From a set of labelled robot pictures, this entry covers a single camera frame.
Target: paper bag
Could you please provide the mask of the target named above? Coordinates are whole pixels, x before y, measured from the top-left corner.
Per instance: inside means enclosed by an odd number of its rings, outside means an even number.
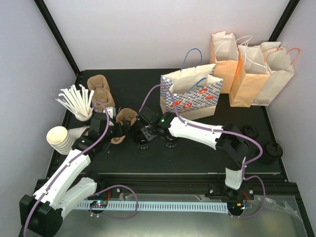
[[[231,106],[250,107],[269,78],[267,63],[260,46],[239,46],[239,61],[232,89]]]
[[[280,44],[281,42],[261,44],[265,61],[270,69],[270,76],[252,105],[268,106],[295,74],[293,62],[296,58],[292,61],[288,53],[293,49],[297,49],[299,53],[299,49],[293,48],[287,51],[284,47],[279,47]]]
[[[182,69],[163,75],[160,83],[173,93],[177,109],[181,116],[194,120],[214,115],[223,80],[213,76],[215,64]],[[203,80],[199,86],[193,85]],[[163,87],[160,88],[160,106],[162,112],[174,112],[171,96]]]
[[[225,31],[212,34],[210,64],[216,63],[214,76],[223,79],[221,93],[231,91],[238,65],[237,43],[233,33]]]

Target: white cup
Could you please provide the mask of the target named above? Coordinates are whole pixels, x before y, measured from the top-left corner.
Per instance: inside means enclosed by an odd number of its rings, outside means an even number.
[[[78,119],[79,121],[88,121],[91,117],[92,117],[92,108],[89,108],[89,112],[88,112],[88,117],[81,117],[80,115],[75,115],[76,119]]]
[[[63,155],[69,154],[75,142],[63,126],[57,126],[49,130],[46,139],[56,151]]]
[[[88,129],[89,129],[89,126],[78,127],[78,128],[69,129],[68,133],[72,138],[76,140],[80,138],[83,134],[86,135],[88,132]]]

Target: blue and white checkered bag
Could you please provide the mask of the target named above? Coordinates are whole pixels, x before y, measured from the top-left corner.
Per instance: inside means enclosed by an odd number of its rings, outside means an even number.
[[[214,115],[223,84],[223,79],[213,76],[215,66],[216,64],[196,66],[160,77],[160,83],[173,93],[181,116],[199,119]],[[163,112],[174,111],[171,97],[163,87],[160,88],[160,106]]]

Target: white wall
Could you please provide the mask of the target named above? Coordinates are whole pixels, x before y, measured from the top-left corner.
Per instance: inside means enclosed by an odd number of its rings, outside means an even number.
[[[85,69],[178,68],[210,34],[267,40],[288,0],[45,0],[75,61]],[[199,61],[192,53],[188,66]]]
[[[301,48],[296,74],[268,107],[283,162],[291,182],[298,184],[310,222],[316,232],[316,49],[315,0],[301,1],[279,41],[289,50]]]
[[[18,236],[19,200],[44,178],[47,131],[64,108],[54,100],[75,75],[32,0],[0,3],[0,236]]]

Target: black frame bar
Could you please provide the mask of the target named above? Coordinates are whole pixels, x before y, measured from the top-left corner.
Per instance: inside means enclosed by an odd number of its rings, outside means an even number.
[[[290,19],[293,11],[295,10],[299,2],[300,0],[290,0],[282,16],[280,17],[275,29],[273,30],[269,38],[269,41],[277,41],[277,38],[280,36],[281,32],[283,31],[283,28],[285,27],[287,21]]]
[[[75,75],[78,76],[80,74],[80,70],[79,70],[73,56],[71,55],[71,52],[69,51],[69,49],[66,45],[66,42],[64,41],[64,38],[62,37],[53,17],[51,16],[46,4],[44,3],[44,0],[34,0],[34,2],[38,6],[41,14],[43,15],[44,20],[48,24],[51,32],[53,33],[59,47],[63,51],[67,61],[69,62],[71,68],[73,69]]]

